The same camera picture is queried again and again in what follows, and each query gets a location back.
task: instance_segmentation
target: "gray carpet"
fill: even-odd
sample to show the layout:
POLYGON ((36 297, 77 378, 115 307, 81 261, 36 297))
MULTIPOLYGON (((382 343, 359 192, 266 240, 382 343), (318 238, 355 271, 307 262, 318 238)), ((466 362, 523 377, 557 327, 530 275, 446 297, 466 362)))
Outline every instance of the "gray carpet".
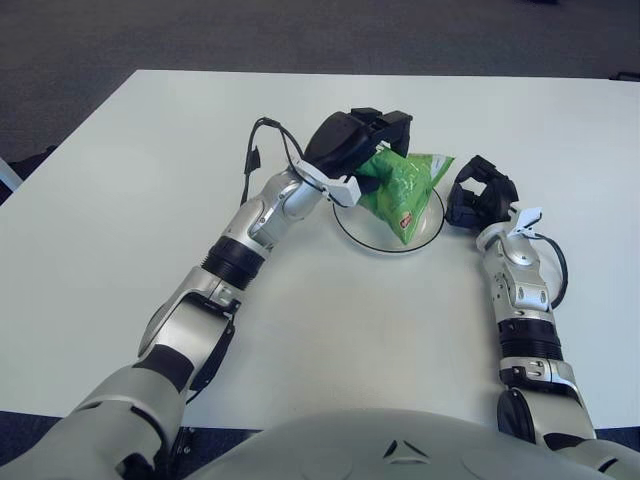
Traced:
POLYGON ((138 68, 606 78, 638 0, 2 0, 0 156, 60 143, 138 68))

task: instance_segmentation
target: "black cable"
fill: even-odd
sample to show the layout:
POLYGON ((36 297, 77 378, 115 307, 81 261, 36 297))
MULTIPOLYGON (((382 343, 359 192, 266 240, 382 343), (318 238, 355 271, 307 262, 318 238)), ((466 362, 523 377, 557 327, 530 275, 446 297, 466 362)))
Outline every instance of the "black cable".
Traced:
POLYGON ((567 259, 564 257, 564 253, 562 253, 560 245, 558 245, 558 243, 552 238, 545 237, 544 235, 536 233, 536 236, 532 240, 546 241, 556 252, 556 255, 558 256, 558 262, 560 262, 560 270, 562 270, 562 283, 560 285, 560 290, 558 290, 556 298, 554 298, 551 302, 551 308, 555 310, 556 308, 558 308, 560 303, 562 303, 562 299, 567 293, 567 286, 569 285, 569 269, 567 268, 567 259))
MULTIPOLYGON (((273 120, 273 119, 268 118, 268 117, 260 117, 253 124, 253 128, 251 129, 251 134, 249 135, 249 143, 247 145, 247 156, 245 158, 244 189, 242 190, 242 197, 240 199, 240 205, 243 205, 247 201, 247 197, 249 196, 249 177, 251 176, 251 172, 255 168, 257 168, 257 167, 255 167, 254 169, 250 168, 250 166, 251 166, 251 156, 252 156, 252 153, 253 153, 253 139, 255 137, 256 131, 260 127, 262 127, 263 125, 266 125, 267 127, 275 128, 276 130, 278 130, 280 132, 280 135, 282 136, 282 143, 284 144, 284 151, 285 151, 285 153, 287 155, 287 162, 289 163, 289 167, 291 168, 291 171, 300 179, 300 181, 302 181, 303 183, 306 183, 307 185, 309 185, 314 190, 317 190, 318 192, 323 193, 324 190, 322 188, 318 187, 317 185, 314 185, 312 182, 310 182, 306 178, 304 178, 304 176, 300 172, 298 172, 298 170, 296 169, 295 165, 293 164, 293 160, 291 159, 291 154, 289 152, 289 146, 288 146, 288 143, 287 143, 287 139, 289 139, 291 141, 291 143, 295 147, 296 152, 297 152, 297 154, 298 154, 298 156, 300 157, 301 160, 304 160, 304 153, 302 151, 302 148, 300 147, 300 144, 295 139, 295 137, 291 134, 291 132, 289 130, 287 130, 285 127, 283 127, 280 124, 280 122, 278 122, 276 120, 273 120)), ((338 200, 336 200, 333 197, 333 195, 329 194, 329 199, 332 202, 334 202, 336 205, 338 205, 339 207, 346 208, 338 200)))
POLYGON ((244 163, 244 189, 242 190, 242 197, 240 198, 240 205, 244 204, 247 201, 247 197, 249 195, 249 177, 251 176, 251 169, 249 165, 251 163, 251 154, 253 150, 253 138, 256 135, 258 129, 264 125, 264 120, 266 117, 261 117, 253 124, 253 128, 251 129, 251 133, 249 134, 249 143, 247 145, 247 155, 245 157, 244 163))
POLYGON ((193 402, 198 397, 198 395, 202 393, 203 390, 204 388, 201 388, 200 390, 196 390, 196 392, 187 399, 187 401, 185 402, 185 405, 189 405, 191 402, 193 402))
POLYGON ((540 212, 540 216, 538 218, 536 218, 535 220, 531 220, 529 223, 527 223, 523 228, 530 228, 533 225, 535 225, 536 223, 538 223, 540 220, 542 220, 542 212, 540 212))

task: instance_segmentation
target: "silver arm segment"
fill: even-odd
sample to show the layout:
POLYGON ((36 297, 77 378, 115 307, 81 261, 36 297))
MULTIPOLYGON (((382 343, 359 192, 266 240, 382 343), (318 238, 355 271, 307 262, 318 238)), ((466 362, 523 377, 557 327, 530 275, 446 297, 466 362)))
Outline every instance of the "silver arm segment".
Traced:
POLYGON ((501 431, 613 478, 640 478, 640 455, 597 440, 571 365, 564 361, 551 299, 531 245, 540 209, 513 210, 477 238, 500 335, 501 431))
POLYGON ((216 244, 231 250, 214 246, 153 315, 138 360, 104 380, 0 478, 121 479, 162 469, 188 391, 211 380, 233 335, 233 315, 257 273, 246 271, 247 258, 266 259, 321 198, 289 169, 271 177, 216 244))

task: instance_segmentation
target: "white cable clip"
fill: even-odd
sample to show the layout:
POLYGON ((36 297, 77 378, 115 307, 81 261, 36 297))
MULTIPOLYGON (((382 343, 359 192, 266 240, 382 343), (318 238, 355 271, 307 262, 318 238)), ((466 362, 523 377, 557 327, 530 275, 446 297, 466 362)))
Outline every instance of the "white cable clip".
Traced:
POLYGON ((542 208, 525 208, 524 210, 518 210, 516 215, 515 226, 507 233, 507 237, 524 235, 528 238, 536 238, 536 232, 533 230, 532 225, 538 223, 542 218, 542 208))
POLYGON ((300 174, 320 184, 324 197, 335 199, 343 207, 353 207, 358 203, 362 194, 356 177, 347 178, 347 175, 343 175, 338 179, 329 178, 316 167, 299 158, 293 159, 293 165, 300 174))

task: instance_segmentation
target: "green plastic bag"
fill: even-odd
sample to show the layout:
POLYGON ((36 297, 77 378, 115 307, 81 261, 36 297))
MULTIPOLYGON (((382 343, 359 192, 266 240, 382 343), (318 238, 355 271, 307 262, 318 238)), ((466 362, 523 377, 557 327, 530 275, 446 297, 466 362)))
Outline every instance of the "green plastic bag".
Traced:
POLYGON ((418 219, 453 157, 411 153, 404 158, 383 148, 356 170, 356 174, 375 177, 380 187, 363 195, 358 202, 376 217, 386 221, 407 245, 416 231, 418 219))

